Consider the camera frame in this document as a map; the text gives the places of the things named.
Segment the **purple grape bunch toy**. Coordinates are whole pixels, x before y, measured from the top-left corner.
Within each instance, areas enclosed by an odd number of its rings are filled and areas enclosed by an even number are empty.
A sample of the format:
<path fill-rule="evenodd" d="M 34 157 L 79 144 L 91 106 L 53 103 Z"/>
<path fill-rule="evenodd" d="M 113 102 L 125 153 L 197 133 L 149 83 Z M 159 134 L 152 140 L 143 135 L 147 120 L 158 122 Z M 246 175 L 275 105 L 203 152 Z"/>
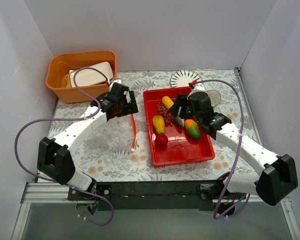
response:
<path fill-rule="evenodd" d="M 169 110 L 166 108 L 166 106 L 162 102 L 158 102 L 157 105 L 157 112 L 161 117 L 163 117 L 163 120 L 166 125 L 173 125 L 174 123 L 174 117 L 169 112 Z"/>

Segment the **grey fish toy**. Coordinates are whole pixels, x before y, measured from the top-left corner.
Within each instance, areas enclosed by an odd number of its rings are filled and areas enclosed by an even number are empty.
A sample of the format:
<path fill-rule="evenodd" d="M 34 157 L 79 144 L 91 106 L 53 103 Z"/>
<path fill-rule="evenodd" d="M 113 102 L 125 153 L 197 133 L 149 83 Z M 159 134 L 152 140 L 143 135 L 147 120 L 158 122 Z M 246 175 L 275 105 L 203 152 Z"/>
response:
<path fill-rule="evenodd" d="M 178 111 L 177 111 L 177 116 L 174 117 L 174 122 L 175 122 L 178 126 L 180 126 L 181 128 L 183 128 L 183 127 L 185 126 L 185 120 L 182 119 L 182 118 L 180 117 L 181 109 L 182 109 L 182 107 L 180 106 L 180 107 L 178 108 Z"/>

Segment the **clear zip top bag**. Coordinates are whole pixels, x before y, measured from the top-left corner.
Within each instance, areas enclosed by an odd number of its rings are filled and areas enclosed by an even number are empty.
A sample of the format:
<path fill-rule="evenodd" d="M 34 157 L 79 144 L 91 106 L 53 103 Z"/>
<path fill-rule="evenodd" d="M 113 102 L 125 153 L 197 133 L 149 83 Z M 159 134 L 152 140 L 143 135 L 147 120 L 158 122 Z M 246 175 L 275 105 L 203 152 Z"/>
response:
<path fill-rule="evenodd" d="M 84 142 L 88 155 L 129 154 L 134 140 L 130 115 L 115 117 L 98 127 Z"/>

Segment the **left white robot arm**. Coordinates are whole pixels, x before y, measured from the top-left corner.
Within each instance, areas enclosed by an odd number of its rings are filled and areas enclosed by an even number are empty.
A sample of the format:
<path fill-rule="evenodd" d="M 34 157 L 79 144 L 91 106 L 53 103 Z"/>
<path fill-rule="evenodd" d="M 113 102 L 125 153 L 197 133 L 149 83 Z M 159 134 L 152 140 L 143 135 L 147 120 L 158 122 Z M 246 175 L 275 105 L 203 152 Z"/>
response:
<path fill-rule="evenodd" d="M 119 82 L 111 84 L 110 91 L 93 100 L 80 120 L 75 120 L 53 138 L 44 137 L 40 141 L 37 169 L 60 185 L 79 189 L 79 194 L 85 200 L 93 199 L 97 193 L 94 180 L 76 169 L 72 155 L 94 130 L 110 119 L 137 112 L 134 92 Z"/>

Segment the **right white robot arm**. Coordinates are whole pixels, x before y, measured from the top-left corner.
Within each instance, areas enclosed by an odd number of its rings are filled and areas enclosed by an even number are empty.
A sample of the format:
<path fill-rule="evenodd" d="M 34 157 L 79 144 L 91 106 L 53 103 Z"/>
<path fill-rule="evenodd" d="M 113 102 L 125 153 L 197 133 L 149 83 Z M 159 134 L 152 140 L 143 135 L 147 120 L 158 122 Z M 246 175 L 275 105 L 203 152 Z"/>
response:
<path fill-rule="evenodd" d="M 275 206 L 298 187 L 294 159 L 288 154 L 280 156 L 269 151 L 242 135 L 227 116 L 214 111 L 206 92 L 193 90 L 188 95 L 179 94 L 169 110 L 175 117 L 195 121 L 205 134 L 238 151 L 256 172 L 256 177 L 235 173 L 219 177 L 216 192 L 220 198 L 227 199 L 233 193 L 251 194 Z"/>

